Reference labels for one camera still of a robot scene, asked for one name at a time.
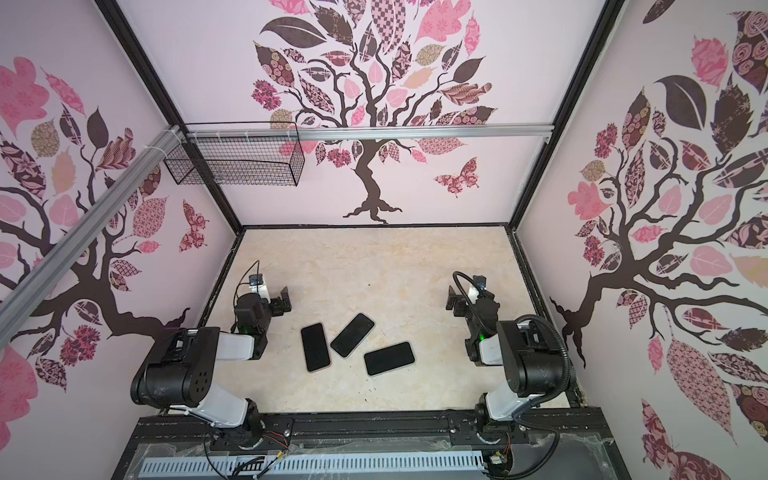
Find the black smartphone from pink case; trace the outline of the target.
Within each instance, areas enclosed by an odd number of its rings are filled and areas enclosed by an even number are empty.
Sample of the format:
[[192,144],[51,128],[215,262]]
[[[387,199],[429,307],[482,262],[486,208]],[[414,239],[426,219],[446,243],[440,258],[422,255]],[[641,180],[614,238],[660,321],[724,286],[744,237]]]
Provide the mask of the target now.
[[329,367],[331,359],[323,325],[306,326],[300,334],[307,371],[313,373]]

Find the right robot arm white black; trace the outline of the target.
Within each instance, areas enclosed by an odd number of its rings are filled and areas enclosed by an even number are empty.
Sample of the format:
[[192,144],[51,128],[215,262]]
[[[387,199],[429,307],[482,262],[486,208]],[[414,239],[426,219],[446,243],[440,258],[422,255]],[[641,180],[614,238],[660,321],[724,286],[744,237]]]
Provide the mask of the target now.
[[476,404],[480,422],[517,421],[571,387],[567,348],[546,319],[528,314],[501,320],[500,304],[491,292],[473,289],[467,294],[453,286],[448,288],[446,309],[466,322],[469,360],[479,367],[504,370],[504,381]]

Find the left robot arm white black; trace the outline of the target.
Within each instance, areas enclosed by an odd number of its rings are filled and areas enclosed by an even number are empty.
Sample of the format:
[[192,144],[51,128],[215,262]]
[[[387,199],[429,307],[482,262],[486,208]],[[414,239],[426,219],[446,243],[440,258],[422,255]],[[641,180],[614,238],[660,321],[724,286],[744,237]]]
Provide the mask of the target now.
[[261,359],[271,320],[291,310],[288,288],[270,298],[258,287],[235,300],[232,333],[218,327],[168,330],[154,343],[134,376],[132,401],[192,415],[214,428],[261,435],[265,424],[256,403],[218,385],[214,370],[220,362]]

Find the middle black smartphone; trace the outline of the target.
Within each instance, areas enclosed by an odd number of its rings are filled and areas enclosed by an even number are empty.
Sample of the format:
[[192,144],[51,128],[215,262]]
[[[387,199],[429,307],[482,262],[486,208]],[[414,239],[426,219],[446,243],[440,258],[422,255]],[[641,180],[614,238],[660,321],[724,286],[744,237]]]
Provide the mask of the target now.
[[331,341],[330,348],[347,358],[375,327],[367,315],[358,313]]

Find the right black smartphone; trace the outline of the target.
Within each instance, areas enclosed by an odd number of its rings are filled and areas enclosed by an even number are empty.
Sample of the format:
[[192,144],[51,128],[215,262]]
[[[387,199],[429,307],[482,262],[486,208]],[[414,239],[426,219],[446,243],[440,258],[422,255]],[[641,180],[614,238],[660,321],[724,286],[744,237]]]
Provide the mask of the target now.
[[364,354],[366,372],[377,376],[415,363],[409,342],[401,342]]

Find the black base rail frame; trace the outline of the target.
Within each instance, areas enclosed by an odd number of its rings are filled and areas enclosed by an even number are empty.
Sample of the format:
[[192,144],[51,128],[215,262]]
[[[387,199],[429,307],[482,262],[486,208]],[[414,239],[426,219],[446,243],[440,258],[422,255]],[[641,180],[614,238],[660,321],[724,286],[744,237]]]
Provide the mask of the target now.
[[480,472],[341,474],[254,479],[626,479],[629,471],[596,407],[535,410],[518,422],[480,422],[470,410],[274,413],[257,440],[240,441],[182,416],[137,423],[114,471],[136,477],[142,460],[166,457],[473,451]]

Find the aluminium rail back wall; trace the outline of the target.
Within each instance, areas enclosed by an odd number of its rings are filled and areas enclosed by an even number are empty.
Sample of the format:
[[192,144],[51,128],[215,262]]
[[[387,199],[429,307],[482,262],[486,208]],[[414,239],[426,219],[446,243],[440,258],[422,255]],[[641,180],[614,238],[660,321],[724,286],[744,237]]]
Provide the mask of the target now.
[[544,137],[549,138],[554,131],[550,124],[480,124],[480,125],[437,125],[437,126],[395,126],[395,127],[341,127],[341,128],[265,128],[233,129],[218,128],[213,124],[203,124],[203,129],[192,129],[186,137],[190,140],[224,140],[229,138],[286,138],[296,141],[345,141],[345,140],[381,140],[381,139],[424,139],[424,138],[484,138],[484,137]]

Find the aluminium rail wall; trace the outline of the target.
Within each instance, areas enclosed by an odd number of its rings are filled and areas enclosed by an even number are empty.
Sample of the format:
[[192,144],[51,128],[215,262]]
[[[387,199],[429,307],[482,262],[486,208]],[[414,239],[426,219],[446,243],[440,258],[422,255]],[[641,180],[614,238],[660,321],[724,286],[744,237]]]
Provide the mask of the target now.
[[213,124],[203,124],[203,129],[192,129],[186,137],[190,140],[224,140],[229,138],[286,138],[296,141],[345,141],[345,140],[381,140],[381,139],[424,139],[424,138],[484,138],[484,137],[544,137],[549,138],[554,131],[550,124],[480,124],[480,125],[437,125],[437,126],[395,126],[395,127],[341,127],[341,128],[265,128],[233,129],[218,128]]
[[39,266],[21,281],[1,305],[1,344],[7,345],[36,307],[54,290],[88,245],[106,227],[131,193],[151,171],[183,142],[176,125],[162,130],[96,203],[47,254]]

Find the aluminium rail left wall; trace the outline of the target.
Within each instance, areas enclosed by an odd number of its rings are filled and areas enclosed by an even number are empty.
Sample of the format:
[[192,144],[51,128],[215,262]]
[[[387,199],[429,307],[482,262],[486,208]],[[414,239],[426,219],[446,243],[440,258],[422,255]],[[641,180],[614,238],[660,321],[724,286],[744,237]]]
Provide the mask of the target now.
[[106,227],[131,193],[151,171],[183,142],[176,125],[162,130],[96,203],[47,254],[39,266],[21,281],[1,305],[1,344],[7,345],[36,307],[54,290],[88,245]]

